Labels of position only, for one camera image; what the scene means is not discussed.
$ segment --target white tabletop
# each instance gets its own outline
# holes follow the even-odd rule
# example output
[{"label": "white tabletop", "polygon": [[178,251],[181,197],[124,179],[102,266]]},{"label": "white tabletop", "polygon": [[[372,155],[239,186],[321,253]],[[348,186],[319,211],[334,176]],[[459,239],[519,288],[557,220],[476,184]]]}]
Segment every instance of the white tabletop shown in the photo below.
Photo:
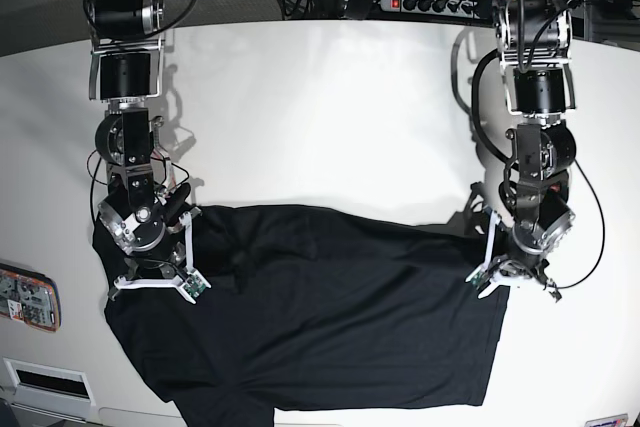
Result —
[{"label": "white tabletop", "polygon": [[[200,179],[199,203],[295,202],[410,224],[446,222],[469,185],[485,177],[451,94],[450,54],[461,30],[328,21],[178,29],[167,39],[165,95],[148,105],[170,119],[163,143]],[[468,56],[477,60],[492,48],[490,30],[462,46],[467,101]],[[622,412],[635,418],[640,54],[583,43],[573,53],[579,110],[569,125],[607,218],[607,249],[593,278],[559,304],[539,291],[512,291],[482,407],[278,412],[278,422],[578,427]],[[175,416],[142,383],[102,314],[107,284],[90,246],[85,160],[103,107],[87,100],[88,67],[88,42],[0,58],[0,259],[55,280],[63,310],[55,334],[0,319],[0,356],[86,372],[94,421],[102,420],[101,408]],[[492,112],[489,130],[503,142],[511,119],[497,71],[497,63],[487,69],[482,103]],[[499,166],[486,163],[495,188]],[[102,195],[96,189],[96,199]],[[601,236],[578,175],[570,206],[576,226],[550,258],[562,284],[589,270]],[[0,385],[8,384],[0,368]],[[127,425],[126,416],[105,416]]]}]

